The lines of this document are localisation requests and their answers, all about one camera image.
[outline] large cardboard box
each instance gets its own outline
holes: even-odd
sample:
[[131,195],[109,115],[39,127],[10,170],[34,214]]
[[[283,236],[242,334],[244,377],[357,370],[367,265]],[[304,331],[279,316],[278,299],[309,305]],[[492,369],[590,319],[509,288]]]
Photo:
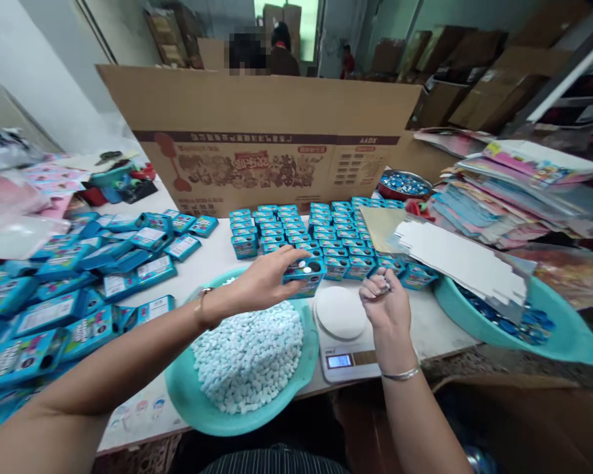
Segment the large cardboard box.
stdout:
[[181,211],[370,196],[421,88],[99,66]]
[[406,73],[412,71],[417,66],[418,61],[422,57],[426,45],[430,41],[433,33],[429,31],[416,31],[413,34],[409,45],[402,56],[402,65],[400,66],[400,78],[403,78]]
[[413,112],[411,123],[414,128],[445,126],[455,109],[468,95],[470,87],[465,84],[432,81],[431,88],[426,88]]
[[587,0],[550,0],[509,39],[510,46],[549,48],[593,9]]
[[498,133],[570,57],[567,51],[508,48],[459,105],[450,123]]
[[374,57],[371,61],[371,72],[385,72],[388,74],[397,72],[403,50],[403,39],[383,38],[376,45]]
[[448,59],[465,34],[475,29],[445,25],[433,30],[428,45],[417,63],[417,70],[431,74],[437,72],[439,66]]

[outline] white candy pellet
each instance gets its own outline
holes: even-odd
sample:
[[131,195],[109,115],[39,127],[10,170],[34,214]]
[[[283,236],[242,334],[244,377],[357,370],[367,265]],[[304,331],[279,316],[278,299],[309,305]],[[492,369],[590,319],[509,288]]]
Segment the white candy pellet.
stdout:
[[230,414],[270,403],[294,374],[302,347],[300,316],[289,302],[230,317],[191,344],[202,392]]

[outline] gold bangle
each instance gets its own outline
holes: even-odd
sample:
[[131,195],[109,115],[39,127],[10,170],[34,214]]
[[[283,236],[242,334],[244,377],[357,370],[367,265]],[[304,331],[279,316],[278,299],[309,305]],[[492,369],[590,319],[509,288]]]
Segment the gold bangle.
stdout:
[[[213,288],[212,286],[209,286],[207,288],[203,288],[202,291],[200,291],[200,294],[199,294],[200,299],[198,300],[198,305],[193,310],[193,313],[197,316],[199,321],[204,320],[204,318],[203,318],[204,308],[202,307],[202,302],[204,301],[204,297],[206,296],[207,293],[212,292],[213,290],[215,290],[215,288]],[[209,330],[213,330],[217,326],[209,326]]]

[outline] plastic basin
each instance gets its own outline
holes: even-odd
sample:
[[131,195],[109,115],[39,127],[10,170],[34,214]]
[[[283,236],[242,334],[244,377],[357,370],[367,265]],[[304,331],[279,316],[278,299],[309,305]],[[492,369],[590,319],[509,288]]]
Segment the plastic basin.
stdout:
[[[206,286],[220,286],[230,278],[239,276],[244,270],[229,271],[207,283]],[[261,408],[244,415],[241,413],[229,415],[216,408],[200,390],[202,384],[198,380],[198,372],[193,368],[196,358],[191,348],[187,348],[166,368],[165,380],[171,402],[182,419],[191,427],[213,436],[236,436],[249,433],[264,426],[281,413],[297,392],[310,383],[318,362],[318,331],[307,300],[291,300],[290,303],[299,312],[303,325],[301,357],[288,385],[272,402]]]
[[444,312],[472,337],[549,359],[593,365],[593,332],[569,303],[538,278],[532,277],[530,281],[528,301],[545,311],[555,323],[555,330],[543,346],[527,344],[489,322],[468,303],[451,278],[441,277],[435,282],[434,290]]

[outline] cardboard sheet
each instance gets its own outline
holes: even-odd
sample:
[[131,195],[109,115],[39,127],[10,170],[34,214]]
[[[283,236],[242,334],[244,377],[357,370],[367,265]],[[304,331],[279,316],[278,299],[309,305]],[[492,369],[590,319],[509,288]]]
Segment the cardboard sheet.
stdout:
[[371,196],[400,153],[421,88],[287,76],[99,66],[178,208]]

